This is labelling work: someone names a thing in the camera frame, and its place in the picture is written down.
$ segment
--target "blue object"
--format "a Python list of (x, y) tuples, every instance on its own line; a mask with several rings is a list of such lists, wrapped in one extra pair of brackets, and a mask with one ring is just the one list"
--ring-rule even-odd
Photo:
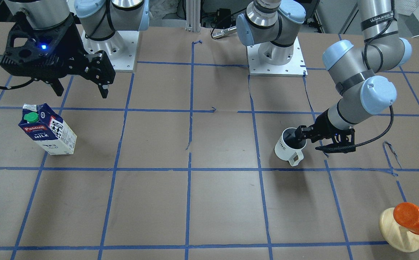
[(237, 34), (239, 36), (241, 44), (244, 46), (254, 45), (253, 34), (251, 33), (250, 25), (246, 21), (244, 14), (237, 16)]
[(302, 25), (302, 23), (304, 23), (304, 19), (306, 18), (306, 10), (304, 7), (293, 0), (282, 0), (278, 11), (286, 19), (299, 25)]
[(383, 76), (367, 79), (360, 89), (360, 101), (371, 115), (377, 115), (396, 101), (397, 91), (394, 84)]
[(150, 22), (149, 16), (149, 9), (148, 9), (148, 0), (144, 0), (144, 12), (142, 13), (141, 24), (139, 25), (139, 29), (137, 31), (145, 31), (148, 29), (148, 25)]
[(105, 0), (75, 0), (74, 9), (79, 18), (86, 18), (100, 10), (104, 4)]
[(330, 70), (352, 48), (353, 44), (348, 40), (342, 40), (332, 44), (322, 55), (325, 68)]
[(408, 40), (404, 38), (399, 38), (404, 43), (404, 56), (401, 59), (401, 62), (397, 66), (401, 66), (402, 64), (406, 63), (411, 57), (411, 45)]

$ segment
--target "black device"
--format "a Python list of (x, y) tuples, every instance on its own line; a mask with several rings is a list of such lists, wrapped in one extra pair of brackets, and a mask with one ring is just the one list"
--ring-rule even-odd
[(232, 26), (230, 9), (219, 8), (216, 10), (216, 28), (227, 29)]
[[(23, 12), (14, 17), (17, 23), (11, 28), (6, 50), (0, 56), (3, 69), (13, 76), (30, 77), (29, 82), (44, 81), (57, 96), (64, 92), (60, 78), (80, 75), (94, 82), (102, 98), (107, 98), (107, 87), (115, 79), (115, 70), (105, 51), (88, 54), (84, 50), (72, 13), (61, 24), (46, 30), (33, 29)], [(19, 38), (26, 39), (26, 43), (17, 47), (15, 40)]]

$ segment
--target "black cable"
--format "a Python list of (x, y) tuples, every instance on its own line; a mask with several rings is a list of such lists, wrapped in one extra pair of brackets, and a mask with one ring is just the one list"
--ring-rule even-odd
[(183, 6), (184, 1), (182, 1), (182, 11), (183, 11), (183, 18), (187, 20), (187, 12), (185, 11), (185, 7)]
[(383, 135), (386, 135), (386, 133), (389, 132), (389, 129), (393, 126), (393, 122), (394, 122), (394, 111), (393, 111), (393, 106), (392, 105), (389, 106), (389, 111), (391, 113), (391, 119), (389, 120), (389, 125), (388, 125), (388, 127), (386, 127), (386, 130), (384, 130), (384, 132), (381, 133), (376, 138), (373, 138), (373, 139), (370, 139), (370, 140), (366, 140), (363, 143), (358, 143), (358, 144), (354, 144), (354, 145), (348, 145), (348, 146), (342, 146), (342, 147), (332, 147), (332, 148), (326, 148), (325, 146), (319, 146), (319, 147), (316, 147), (315, 149), (316, 150), (319, 150), (319, 151), (323, 151), (325, 153), (330, 153), (332, 151), (344, 150), (344, 149), (350, 149), (350, 148), (355, 148), (355, 147), (363, 146), (363, 145), (369, 144), (369, 143), (371, 143), (371, 142), (373, 142), (375, 140), (380, 139), (381, 137), (383, 137)]
[(85, 34), (84, 35), (84, 37), (86, 38), (86, 39), (90, 39), (91, 37), (92, 37), (92, 35), (94, 35), (95, 34), (95, 32), (97, 31), (97, 29), (100, 27), (100, 25), (102, 24), (102, 22), (104, 21), (104, 19), (105, 19), (105, 17), (107, 16), (107, 13), (108, 13), (108, 11), (110, 10), (110, 1), (109, 0), (107, 0), (106, 2), (105, 2), (105, 12), (104, 12), (104, 15), (102, 15), (102, 18), (100, 19), (100, 21), (99, 21), (99, 23), (95, 26), (95, 28), (94, 28), (94, 31), (92, 31), (92, 33), (91, 33), (91, 35), (87, 35), (87, 34)]
[[(395, 11), (394, 0), (391, 0), (391, 10), (393, 12)], [(378, 33), (377, 35), (373, 36), (370, 40), (367, 41), (367, 43), (365, 43), (365, 48), (364, 48), (364, 52), (363, 52), (363, 59), (364, 59), (364, 62), (365, 62), (365, 66), (367, 66), (367, 69), (371, 69), (370, 68), (370, 64), (368, 64), (368, 59), (367, 59), (367, 48), (368, 48), (368, 46), (370, 45), (370, 43), (373, 40), (375, 40), (377, 37), (379, 37), (380, 35), (382, 35), (383, 33), (385, 33), (388, 30), (388, 28), (391, 26), (391, 22), (393, 22), (393, 20), (389, 20), (388, 23), (386, 24), (385, 28), (380, 33)], [(331, 151), (344, 150), (344, 149), (350, 149), (350, 148), (355, 148), (355, 147), (363, 146), (363, 145), (369, 144), (369, 143), (371, 143), (371, 142), (373, 142), (375, 140), (380, 139), (383, 135), (386, 135), (386, 133), (389, 132), (389, 129), (393, 125), (394, 111), (393, 111), (393, 106), (392, 105), (389, 106), (389, 111), (390, 111), (390, 114), (391, 114), (391, 119), (389, 120), (389, 125), (388, 125), (388, 127), (386, 127), (386, 130), (384, 130), (384, 132), (381, 133), (376, 138), (367, 140), (367, 141), (365, 141), (363, 143), (358, 143), (358, 144), (348, 145), (348, 146), (343, 146), (343, 147), (325, 148), (324, 146), (319, 146), (319, 147), (316, 147), (315, 149), (316, 150), (319, 150), (319, 151), (323, 151), (325, 153), (329, 153)]]
[(0, 86), (0, 89), (1, 89), (1, 90), (18, 89), (18, 88), (22, 88), (22, 87), (26, 87), (26, 86), (28, 86), (28, 85), (29, 85), (29, 84), (31, 84), (33, 81), (34, 81), (34, 79), (30, 79), (29, 81), (27, 81), (27, 82), (25, 82), (25, 83), (23, 83), (23, 84), (16, 85), (16, 86), (12, 86), (12, 87), (3, 87), (3, 86)]
[(211, 34), (210, 34), (211, 38), (212, 38), (213, 40), (217, 40), (217, 39), (214, 39), (214, 38), (213, 38), (213, 33), (214, 33), (214, 30), (216, 29), (216, 27), (217, 27), (220, 23), (222, 23), (224, 20), (226, 20), (226, 18), (227, 18), (227, 17), (232, 17), (233, 15), (236, 15), (237, 13), (240, 13), (240, 12), (242, 12), (242, 11), (244, 11), (244, 10), (246, 10), (246, 7), (245, 7), (245, 8), (243, 8), (243, 9), (241, 9), (241, 10), (238, 10), (238, 11), (237, 11), (237, 12), (235, 12), (235, 13), (231, 13), (230, 15), (228, 15), (228, 16), (226, 16), (226, 17), (224, 17), (223, 19), (221, 19), (221, 21), (219, 21), (218, 23), (216, 23), (216, 25), (213, 27), (213, 30), (211, 31)]

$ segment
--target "white mounting plate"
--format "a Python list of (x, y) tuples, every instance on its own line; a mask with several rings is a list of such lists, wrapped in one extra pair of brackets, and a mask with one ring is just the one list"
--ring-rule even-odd
[[(109, 56), (110, 62), (113, 68), (117, 72), (134, 72), (137, 56), (137, 46), (139, 43), (139, 32), (138, 31), (118, 31), (124, 40), (124, 45), (127, 47), (121, 53), (115, 53)], [(84, 39), (85, 32), (81, 35), (81, 39)]]
[(301, 47), (298, 38), (295, 39), (295, 51), (289, 63), (281, 66), (268, 64), (261, 61), (258, 55), (258, 49), (261, 44), (248, 46), (246, 48), (250, 75), (252, 76), (284, 76), (284, 77), (302, 77), (307, 75), (306, 64), (302, 56)]

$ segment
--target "orange toy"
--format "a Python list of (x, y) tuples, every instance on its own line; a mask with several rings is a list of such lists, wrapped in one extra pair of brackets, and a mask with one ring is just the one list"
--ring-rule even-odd
[(394, 208), (393, 216), (399, 225), (419, 235), (419, 206), (403, 202)]
[(380, 215), (380, 231), (392, 247), (410, 253), (419, 250), (419, 207), (403, 202)]

